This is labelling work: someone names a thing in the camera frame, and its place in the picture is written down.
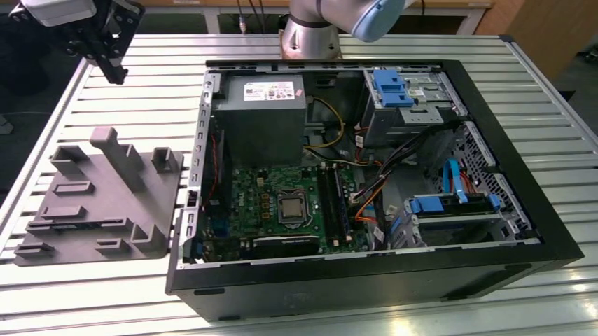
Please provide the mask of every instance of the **aluminum table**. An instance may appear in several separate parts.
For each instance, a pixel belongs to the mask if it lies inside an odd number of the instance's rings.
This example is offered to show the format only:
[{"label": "aluminum table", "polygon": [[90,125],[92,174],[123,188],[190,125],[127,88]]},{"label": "aluminum table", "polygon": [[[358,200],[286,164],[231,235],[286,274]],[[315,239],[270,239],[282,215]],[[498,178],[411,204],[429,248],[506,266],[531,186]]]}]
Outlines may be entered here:
[{"label": "aluminum table", "polygon": [[[279,58],[275,35],[136,36],[123,86],[110,85],[99,69],[80,64],[0,209],[0,333],[598,333],[598,141],[517,44],[495,36],[393,36],[371,44],[343,36],[341,45],[345,59],[463,62],[586,258],[475,300],[214,324],[164,295],[167,258],[17,267],[13,250],[52,180],[48,158],[56,145],[98,152],[86,143],[92,129],[112,125],[122,143],[140,152],[158,146],[184,151],[188,166],[204,61]],[[179,204],[187,179],[183,174]]]}]

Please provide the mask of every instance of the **blue latch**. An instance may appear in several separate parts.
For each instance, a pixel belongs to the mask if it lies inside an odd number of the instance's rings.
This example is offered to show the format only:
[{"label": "blue latch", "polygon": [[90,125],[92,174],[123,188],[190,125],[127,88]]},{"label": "blue latch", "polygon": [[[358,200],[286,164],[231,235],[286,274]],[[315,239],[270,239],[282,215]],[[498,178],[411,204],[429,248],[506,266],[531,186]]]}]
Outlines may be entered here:
[{"label": "blue latch", "polygon": [[439,196],[418,197],[410,200],[411,212],[418,214],[419,212],[442,212],[445,207]]},{"label": "blue latch", "polygon": [[373,74],[383,107],[411,107],[414,101],[405,90],[407,84],[397,70],[374,70]]},{"label": "blue latch", "polygon": [[487,199],[490,200],[490,204],[493,205],[493,209],[498,211],[501,209],[501,198],[497,194],[490,194],[487,196]]}]

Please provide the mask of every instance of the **motherboard chip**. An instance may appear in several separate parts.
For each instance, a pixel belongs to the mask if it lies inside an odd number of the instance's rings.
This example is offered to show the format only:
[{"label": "motherboard chip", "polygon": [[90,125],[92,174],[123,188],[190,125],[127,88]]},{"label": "motherboard chip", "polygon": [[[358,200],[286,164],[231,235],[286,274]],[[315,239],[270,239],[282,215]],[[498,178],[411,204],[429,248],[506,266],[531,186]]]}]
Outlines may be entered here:
[{"label": "motherboard chip", "polygon": [[300,198],[283,199],[280,203],[283,218],[303,217],[303,202]]}]

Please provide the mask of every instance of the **yellow wire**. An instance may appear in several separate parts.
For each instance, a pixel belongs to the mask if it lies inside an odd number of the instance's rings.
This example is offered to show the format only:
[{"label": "yellow wire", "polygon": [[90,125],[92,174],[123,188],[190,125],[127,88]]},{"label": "yellow wire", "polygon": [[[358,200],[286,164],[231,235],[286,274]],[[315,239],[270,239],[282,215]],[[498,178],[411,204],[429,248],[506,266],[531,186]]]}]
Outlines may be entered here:
[{"label": "yellow wire", "polygon": [[322,98],[314,97],[314,101],[318,101],[322,104],[325,104],[326,107],[330,109],[330,111],[333,111],[333,113],[335,114],[338,121],[341,123],[341,132],[338,133],[337,139],[330,141],[329,143],[323,143],[322,145],[304,146],[304,148],[311,148],[311,149],[326,148],[326,147],[337,144],[343,139],[343,134],[345,134],[345,122],[343,122],[343,118],[341,117],[341,113],[335,110],[335,108]]}]

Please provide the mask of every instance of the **3d printed holder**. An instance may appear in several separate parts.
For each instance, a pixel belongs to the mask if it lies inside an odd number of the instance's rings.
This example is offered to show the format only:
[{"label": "3d printed holder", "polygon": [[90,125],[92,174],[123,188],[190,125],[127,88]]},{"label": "3d printed holder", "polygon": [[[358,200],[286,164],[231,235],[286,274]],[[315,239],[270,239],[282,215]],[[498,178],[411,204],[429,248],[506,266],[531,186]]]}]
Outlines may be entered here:
[{"label": "3d printed holder", "polygon": [[58,173],[27,236],[19,266],[162,258],[179,189],[183,154],[170,148],[138,153],[112,127],[90,139],[100,155],[59,146]]}]

